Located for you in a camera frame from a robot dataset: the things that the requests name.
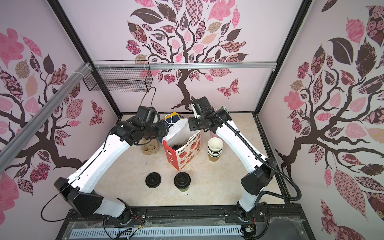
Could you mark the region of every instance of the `beige marble table surface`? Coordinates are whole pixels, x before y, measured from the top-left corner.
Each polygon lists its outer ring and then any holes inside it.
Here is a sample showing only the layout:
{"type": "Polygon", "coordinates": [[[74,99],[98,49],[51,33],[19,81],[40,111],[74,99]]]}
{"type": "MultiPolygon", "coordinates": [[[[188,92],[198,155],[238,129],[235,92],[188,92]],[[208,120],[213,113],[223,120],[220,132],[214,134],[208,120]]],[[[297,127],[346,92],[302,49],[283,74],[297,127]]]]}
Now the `beige marble table surface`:
{"type": "MultiPolygon", "coordinates": [[[[249,142],[266,155],[252,114],[231,114],[231,117],[249,142]]],[[[95,191],[105,197],[121,198],[131,206],[236,204],[243,192],[240,180],[247,171],[226,143],[219,160],[211,162],[206,150],[210,138],[210,132],[202,131],[200,152],[183,168],[191,176],[191,185],[185,192],[179,191],[173,183],[179,171],[167,161],[164,149],[161,147],[156,154],[144,155],[139,146],[130,147],[116,159],[97,183],[95,191]],[[151,172],[161,175],[161,184],[154,189],[145,184],[145,178],[151,172]]],[[[266,190],[280,194],[275,178],[266,190]]],[[[270,195],[264,195],[261,201],[284,203],[282,199],[270,195]]]]}

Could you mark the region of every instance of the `wall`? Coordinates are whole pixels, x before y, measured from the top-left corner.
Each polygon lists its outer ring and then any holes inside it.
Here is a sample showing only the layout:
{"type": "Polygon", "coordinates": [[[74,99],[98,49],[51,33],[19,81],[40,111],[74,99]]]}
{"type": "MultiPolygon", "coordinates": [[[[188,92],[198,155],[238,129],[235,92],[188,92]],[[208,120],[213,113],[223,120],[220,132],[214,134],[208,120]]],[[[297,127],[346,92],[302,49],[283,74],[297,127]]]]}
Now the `wall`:
{"type": "MultiPolygon", "coordinates": [[[[95,64],[134,59],[190,63],[276,61],[301,1],[70,0],[61,4],[95,64]]],[[[158,111],[189,111],[190,96],[207,96],[216,108],[254,111],[270,69],[172,70],[152,75],[158,111]],[[230,88],[235,79],[236,88],[230,88]]],[[[136,112],[144,95],[111,94],[122,112],[136,112]]]]}
{"type": "Polygon", "coordinates": [[[316,239],[382,239],[383,16],[315,1],[260,114],[316,239]]]}
{"type": "MultiPolygon", "coordinates": [[[[45,0],[2,2],[0,16],[2,149],[82,60],[45,0]]],[[[57,193],[53,183],[79,168],[116,120],[101,92],[89,92],[82,81],[73,89],[1,175],[1,239],[56,237],[62,222],[40,218],[42,207],[57,193]]],[[[44,217],[64,218],[69,208],[57,197],[44,217]]]]}

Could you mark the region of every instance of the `pink butterfly decal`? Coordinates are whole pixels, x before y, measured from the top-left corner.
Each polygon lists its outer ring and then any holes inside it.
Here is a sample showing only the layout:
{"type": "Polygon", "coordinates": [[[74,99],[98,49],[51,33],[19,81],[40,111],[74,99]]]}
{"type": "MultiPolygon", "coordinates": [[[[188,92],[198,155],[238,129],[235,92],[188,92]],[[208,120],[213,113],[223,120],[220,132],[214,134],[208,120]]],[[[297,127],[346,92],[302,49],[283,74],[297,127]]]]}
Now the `pink butterfly decal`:
{"type": "Polygon", "coordinates": [[[229,99],[229,96],[232,95],[232,93],[239,93],[238,85],[238,78],[236,78],[229,88],[218,88],[217,90],[221,93],[224,93],[224,96],[226,96],[229,99]]]}
{"type": "Polygon", "coordinates": [[[103,111],[105,111],[101,107],[98,107],[93,100],[92,100],[92,108],[93,108],[93,111],[95,112],[95,115],[93,115],[93,117],[91,118],[91,121],[89,122],[90,126],[95,125],[96,123],[97,124],[102,123],[103,118],[100,115],[102,115],[103,111]]]}

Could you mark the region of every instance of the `black cup lid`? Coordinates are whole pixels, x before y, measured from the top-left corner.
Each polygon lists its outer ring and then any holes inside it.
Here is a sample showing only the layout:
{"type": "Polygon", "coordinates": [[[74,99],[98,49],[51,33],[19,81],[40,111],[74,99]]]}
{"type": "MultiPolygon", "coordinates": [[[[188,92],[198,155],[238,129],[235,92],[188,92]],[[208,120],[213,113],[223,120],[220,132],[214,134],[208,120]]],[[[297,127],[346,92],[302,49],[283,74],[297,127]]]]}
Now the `black cup lid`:
{"type": "Polygon", "coordinates": [[[186,172],[179,172],[173,182],[178,189],[186,189],[191,184],[191,177],[186,172]]]}
{"type": "Polygon", "coordinates": [[[161,177],[160,174],[157,172],[152,172],[148,174],[148,176],[145,178],[145,184],[150,188],[155,188],[159,186],[161,183],[161,177]]]}

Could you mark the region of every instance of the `black wire basket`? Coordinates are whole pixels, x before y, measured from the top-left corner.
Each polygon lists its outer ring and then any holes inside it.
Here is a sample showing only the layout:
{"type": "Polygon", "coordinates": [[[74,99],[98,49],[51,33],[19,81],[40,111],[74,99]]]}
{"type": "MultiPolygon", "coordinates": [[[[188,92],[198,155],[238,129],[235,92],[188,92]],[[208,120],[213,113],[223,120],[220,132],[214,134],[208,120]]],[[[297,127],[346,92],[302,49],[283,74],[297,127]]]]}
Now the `black wire basket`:
{"type": "Polygon", "coordinates": [[[83,78],[85,85],[90,91],[128,91],[148,92],[153,77],[149,64],[143,67],[98,67],[89,72],[83,78]],[[101,78],[95,77],[94,71],[99,73],[101,78]]]}

